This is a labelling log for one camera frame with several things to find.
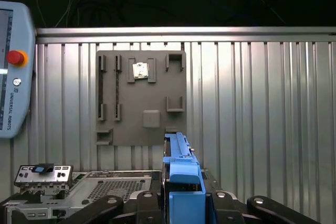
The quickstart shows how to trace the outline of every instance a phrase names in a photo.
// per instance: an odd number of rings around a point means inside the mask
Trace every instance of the blue connector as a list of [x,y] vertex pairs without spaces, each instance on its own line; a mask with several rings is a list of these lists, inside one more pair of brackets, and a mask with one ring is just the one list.
[[205,223],[205,186],[200,163],[190,151],[187,138],[181,133],[166,134],[171,156],[163,163],[170,166],[169,181],[173,184],[194,185],[197,190],[169,192],[170,223]]

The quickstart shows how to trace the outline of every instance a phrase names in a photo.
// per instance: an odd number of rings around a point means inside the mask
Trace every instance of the red emergency stop button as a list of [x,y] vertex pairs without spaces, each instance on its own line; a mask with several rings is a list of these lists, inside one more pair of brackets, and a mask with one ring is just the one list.
[[21,52],[13,50],[8,52],[7,61],[13,65],[21,65],[25,61],[25,57]]

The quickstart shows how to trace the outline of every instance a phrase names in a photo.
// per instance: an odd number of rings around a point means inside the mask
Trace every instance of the corrugated metal wall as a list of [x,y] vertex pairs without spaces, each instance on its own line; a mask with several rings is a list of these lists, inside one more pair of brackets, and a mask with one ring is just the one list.
[[324,224],[336,223],[336,43],[241,42],[232,36],[177,40],[194,41],[184,43],[151,42],[172,40],[165,37],[107,43],[117,40],[104,37],[99,43],[98,36],[92,43],[56,38],[37,45],[30,113],[16,139],[0,142],[0,198],[14,191],[13,178],[26,163],[161,169],[162,145],[94,144],[95,54],[182,48],[187,136],[223,189],[243,201],[269,196]]

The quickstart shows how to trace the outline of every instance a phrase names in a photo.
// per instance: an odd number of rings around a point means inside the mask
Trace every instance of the gray mounting plate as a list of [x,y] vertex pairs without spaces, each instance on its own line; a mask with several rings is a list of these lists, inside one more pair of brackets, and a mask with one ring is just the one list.
[[98,51],[97,144],[158,145],[185,132],[185,60],[183,51]]

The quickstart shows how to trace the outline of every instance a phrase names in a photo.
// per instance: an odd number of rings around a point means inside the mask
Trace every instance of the metal grating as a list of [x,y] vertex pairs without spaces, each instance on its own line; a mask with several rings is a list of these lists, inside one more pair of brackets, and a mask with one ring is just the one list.
[[125,202],[130,199],[133,192],[140,190],[145,190],[145,180],[105,181],[95,186],[88,196],[88,200],[94,202],[103,196],[114,195],[122,198]]

